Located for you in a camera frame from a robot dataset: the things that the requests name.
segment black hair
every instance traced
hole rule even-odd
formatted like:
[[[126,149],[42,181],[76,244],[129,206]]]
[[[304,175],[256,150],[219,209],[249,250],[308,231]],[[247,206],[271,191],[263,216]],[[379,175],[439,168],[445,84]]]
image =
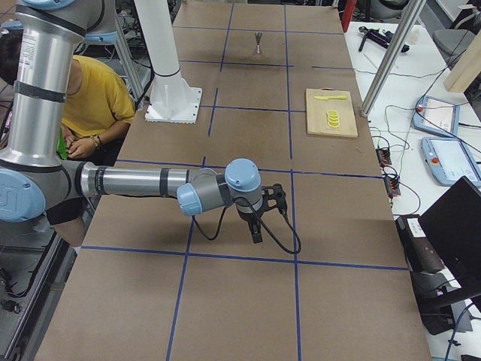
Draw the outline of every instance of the black hair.
[[[22,30],[10,30],[0,38],[0,77],[10,85],[17,79],[22,36]]]

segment cutting board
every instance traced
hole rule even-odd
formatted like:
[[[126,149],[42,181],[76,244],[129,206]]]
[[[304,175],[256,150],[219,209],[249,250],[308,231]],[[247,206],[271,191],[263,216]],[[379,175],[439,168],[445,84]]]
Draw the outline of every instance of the cutting board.
[[[346,99],[318,100],[314,96],[346,96]],[[350,92],[341,90],[306,89],[307,133],[332,137],[357,138]],[[339,127],[328,124],[327,112],[339,114]]]

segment bracelet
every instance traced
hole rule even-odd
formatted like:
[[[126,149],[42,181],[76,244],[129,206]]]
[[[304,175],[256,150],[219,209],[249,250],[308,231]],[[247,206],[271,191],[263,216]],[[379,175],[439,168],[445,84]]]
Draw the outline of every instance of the bracelet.
[[[90,140],[93,141],[93,144],[95,145],[95,149],[100,149],[100,144],[96,141],[95,136],[90,135]]]

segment white desk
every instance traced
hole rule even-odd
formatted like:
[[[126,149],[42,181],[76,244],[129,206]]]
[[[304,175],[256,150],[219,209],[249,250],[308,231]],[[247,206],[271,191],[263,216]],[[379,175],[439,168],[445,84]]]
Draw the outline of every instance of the white desk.
[[[349,25],[349,30],[345,35],[346,42],[349,48],[352,66],[357,71],[356,78],[359,91],[364,98],[374,79],[374,75],[361,73],[359,71],[375,72],[386,50],[380,45],[367,40],[363,51],[360,53],[358,48],[362,40],[362,34],[358,31],[359,26],[367,26],[368,28],[379,27],[381,30],[385,29],[394,32],[397,25],[384,23],[351,23]],[[422,76],[437,73],[443,69],[446,64],[437,51],[428,32],[421,26],[415,26],[413,31],[419,33],[417,42],[415,44],[408,43],[410,50],[398,57],[391,73]],[[443,81],[448,74],[449,69],[445,70],[428,94],[456,104],[465,103],[467,100],[462,93],[448,93],[445,90]],[[381,95],[374,104],[368,117],[371,122],[371,127],[373,127],[371,128],[372,135],[380,135],[386,138],[391,146],[394,144],[403,144],[401,140],[389,134],[388,130],[390,130],[391,133],[407,140],[410,145],[409,149],[404,152],[402,147],[392,148],[391,158],[393,167],[398,172],[401,170],[401,182],[419,194],[421,205],[419,210],[416,211],[418,208],[417,197],[406,187],[401,186],[401,196],[394,198],[392,207],[392,213],[395,216],[399,214],[409,214],[415,211],[418,214],[422,214],[448,190],[448,187],[442,187],[436,183],[436,180],[432,177],[431,172],[425,164],[420,144],[421,139],[430,136],[430,134],[410,128],[413,112],[389,108],[387,110],[388,122],[385,121],[384,117],[384,112],[388,105],[396,105],[410,109],[414,108],[416,101],[425,93],[435,78],[436,75],[424,77],[423,79],[401,77],[393,74],[389,75]],[[460,121],[467,124],[481,125],[470,105],[461,106]],[[481,149],[481,130],[459,127],[458,137],[464,139],[474,147]],[[378,140],[378,138],[374,138],[374,143],[377,144]],[[379,142],[381,147],[386,146],[384,140],[380,140]],[[481,154],[475,150],[471,150],[471,152],[476,161],[481,160]],[[446,272],[445,276],[447,279],[452,278],[449,272]],[[470,311],[474,316],[480,316],[475,307],[471,307]],[[456,334],[455,340],[461,342],[461,346],[452,346],[449,354],[450,359],[461,359],[462,354],[481,357],[481,321],[474,320],[472,321],[472,325],[473,332]],[[437,336],[432,336],[426,331],[431,355],[444,358],[448,347],[447,340],[451,337],[451,333],[451,331],[447,331]]]

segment small metal object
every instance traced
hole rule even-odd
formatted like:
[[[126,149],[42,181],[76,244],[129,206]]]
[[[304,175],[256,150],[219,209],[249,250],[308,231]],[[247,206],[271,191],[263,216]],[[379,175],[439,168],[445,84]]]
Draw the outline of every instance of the small metal object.
[[[257,32],[255,33],[255,36],[256,36],[256,54],[260,54],[262,53],[261,52],[261,38],[262,38],[262,33],[261,32]]]

